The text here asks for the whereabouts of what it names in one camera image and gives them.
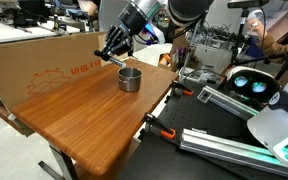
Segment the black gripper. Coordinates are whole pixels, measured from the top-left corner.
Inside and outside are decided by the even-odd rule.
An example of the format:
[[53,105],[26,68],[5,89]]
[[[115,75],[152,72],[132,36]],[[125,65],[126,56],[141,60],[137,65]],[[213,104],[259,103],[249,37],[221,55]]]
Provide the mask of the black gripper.
[[102,53],[111,56],[120,56],[132,49],[132,36],[138,34],[144,27],[147,20],[137,6],[126,6],[120,15],[119,25],[111,26],[106,34],[105,45]]

